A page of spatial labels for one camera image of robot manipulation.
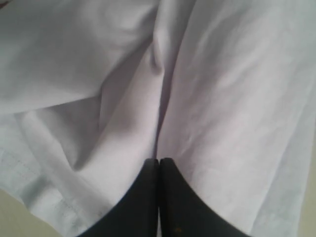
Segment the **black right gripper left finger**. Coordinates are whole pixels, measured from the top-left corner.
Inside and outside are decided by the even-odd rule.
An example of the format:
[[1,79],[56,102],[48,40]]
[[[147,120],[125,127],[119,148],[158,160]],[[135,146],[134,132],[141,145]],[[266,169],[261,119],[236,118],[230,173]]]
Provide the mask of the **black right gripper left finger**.
[[158,161],[145,160],[135,181],[82,237],[155,237],[158,228]]

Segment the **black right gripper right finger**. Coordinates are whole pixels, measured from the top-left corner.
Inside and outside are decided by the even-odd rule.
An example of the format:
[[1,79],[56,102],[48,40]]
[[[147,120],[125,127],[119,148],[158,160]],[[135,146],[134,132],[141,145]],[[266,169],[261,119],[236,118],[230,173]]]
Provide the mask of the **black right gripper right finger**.
[[209,208],[171,158],[160,160],[159,214],[163,237],[245,237]]

